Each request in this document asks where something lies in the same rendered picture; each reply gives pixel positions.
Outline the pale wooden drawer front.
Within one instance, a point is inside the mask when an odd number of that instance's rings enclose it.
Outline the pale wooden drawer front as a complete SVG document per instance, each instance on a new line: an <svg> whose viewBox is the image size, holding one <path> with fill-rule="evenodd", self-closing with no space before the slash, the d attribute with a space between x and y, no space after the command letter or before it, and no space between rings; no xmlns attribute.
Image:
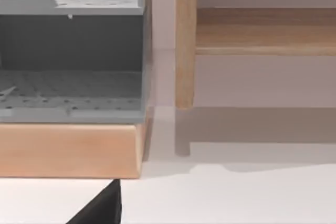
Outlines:
<svg viewBox="0 0 336 224"><path fill-rule="evenodd" d="M0 123L0 177L139 178L153 116L150 106L140 124Z"/></svg>

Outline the open wooden shelf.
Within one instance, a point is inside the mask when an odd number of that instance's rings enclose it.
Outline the open wooden shelf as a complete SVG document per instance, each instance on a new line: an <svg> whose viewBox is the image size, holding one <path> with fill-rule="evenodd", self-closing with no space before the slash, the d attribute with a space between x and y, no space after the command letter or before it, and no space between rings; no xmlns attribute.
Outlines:
<svg viewBox="0 0 336 224"><path fill-rule="evenodd" d="M336 8L198 8L175 0L175 104L194 105L196 56L336 57Z"/></svg>

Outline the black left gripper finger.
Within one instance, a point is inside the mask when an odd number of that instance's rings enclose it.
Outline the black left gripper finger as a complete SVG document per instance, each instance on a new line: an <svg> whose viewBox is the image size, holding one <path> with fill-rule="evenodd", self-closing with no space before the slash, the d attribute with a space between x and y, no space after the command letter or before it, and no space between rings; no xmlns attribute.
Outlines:
<svg viewBox="0 0 336 224"><path fill-rule="evenodd" d="M121 183L114 179L66 224L121 224Z"/></svg>

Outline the grey pierced drawer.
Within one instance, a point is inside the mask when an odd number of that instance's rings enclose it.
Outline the grey pierced drawer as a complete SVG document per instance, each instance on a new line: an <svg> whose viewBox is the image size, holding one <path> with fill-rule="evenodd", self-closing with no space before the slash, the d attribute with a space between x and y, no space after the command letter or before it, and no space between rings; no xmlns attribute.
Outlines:
<svg viewBox="0 0 336 224"><path fill-rule="evenodd" d="M0 0L0 123L138 124L151 0Z"/></svg>

